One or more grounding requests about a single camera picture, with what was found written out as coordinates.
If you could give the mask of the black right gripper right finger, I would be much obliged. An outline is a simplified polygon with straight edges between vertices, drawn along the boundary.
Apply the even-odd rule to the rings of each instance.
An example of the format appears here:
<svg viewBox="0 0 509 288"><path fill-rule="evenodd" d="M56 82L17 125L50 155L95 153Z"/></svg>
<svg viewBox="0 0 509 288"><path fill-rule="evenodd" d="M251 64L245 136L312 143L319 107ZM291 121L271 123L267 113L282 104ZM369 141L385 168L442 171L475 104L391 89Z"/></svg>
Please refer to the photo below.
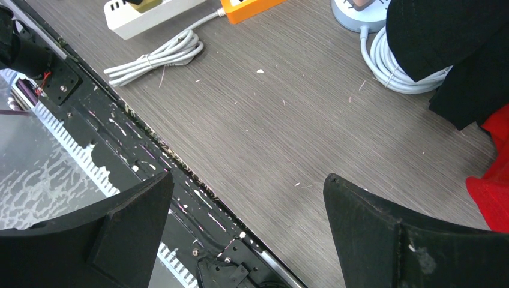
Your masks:
<svg viewBox="0 0 509 288"><path fill-rule="evenodd" d="M507 287L508 235L439 220L334 173L324 203L346 287Z"/></svg>

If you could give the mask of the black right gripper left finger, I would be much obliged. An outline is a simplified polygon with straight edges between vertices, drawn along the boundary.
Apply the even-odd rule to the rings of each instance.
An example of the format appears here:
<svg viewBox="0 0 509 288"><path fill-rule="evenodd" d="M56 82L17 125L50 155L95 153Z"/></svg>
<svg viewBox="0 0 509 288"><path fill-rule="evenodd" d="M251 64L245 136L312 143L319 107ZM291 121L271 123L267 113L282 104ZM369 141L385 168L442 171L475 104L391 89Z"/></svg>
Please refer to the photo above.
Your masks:
<svg viewBox="0 0 509 288"><path fill-rule="evenodd" d="M169 172L27 229L1 231L2 287L148 287L174 189Z"/></svg>

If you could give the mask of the white power strip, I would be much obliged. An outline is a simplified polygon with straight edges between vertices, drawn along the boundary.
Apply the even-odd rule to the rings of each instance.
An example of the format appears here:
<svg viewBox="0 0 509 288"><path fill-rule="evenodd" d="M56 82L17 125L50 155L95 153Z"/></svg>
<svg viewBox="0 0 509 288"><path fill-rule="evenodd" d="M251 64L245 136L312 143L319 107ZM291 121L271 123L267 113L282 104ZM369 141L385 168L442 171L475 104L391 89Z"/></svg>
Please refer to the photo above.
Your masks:
<svg viewBox="0 0 509 288"><path fill-rule="evenodd" d="M128 40L202 3L203 1L160 1L158 5L140 12L128 1L108 1L103 10L107 27L122 39Z"/></svg>

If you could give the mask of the yellow plug adapter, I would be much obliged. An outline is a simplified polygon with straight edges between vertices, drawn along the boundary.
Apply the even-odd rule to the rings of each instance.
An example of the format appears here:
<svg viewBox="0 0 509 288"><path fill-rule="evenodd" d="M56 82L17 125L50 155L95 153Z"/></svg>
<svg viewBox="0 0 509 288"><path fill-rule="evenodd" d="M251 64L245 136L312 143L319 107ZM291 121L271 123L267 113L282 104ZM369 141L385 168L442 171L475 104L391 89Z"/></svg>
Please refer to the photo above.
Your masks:
<svg viewBox="0 0 509 288"><path fill-rule="evenodd" d="M144 13L159 6L162 0L126 0L136 11Z"/></svg>

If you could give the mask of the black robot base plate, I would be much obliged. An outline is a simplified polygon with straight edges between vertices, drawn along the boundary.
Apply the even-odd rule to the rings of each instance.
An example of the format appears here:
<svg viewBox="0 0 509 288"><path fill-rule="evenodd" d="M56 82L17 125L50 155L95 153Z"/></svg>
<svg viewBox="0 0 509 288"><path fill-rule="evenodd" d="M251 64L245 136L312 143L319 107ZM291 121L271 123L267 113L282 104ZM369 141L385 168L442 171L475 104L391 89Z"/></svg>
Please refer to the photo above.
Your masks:
<svg viewBox="0 0 509 288"><path fill-rule="evenodd" d="M148 287L302 287L25 2L1 2L1 231L163 172L174 189Z"/></svg>

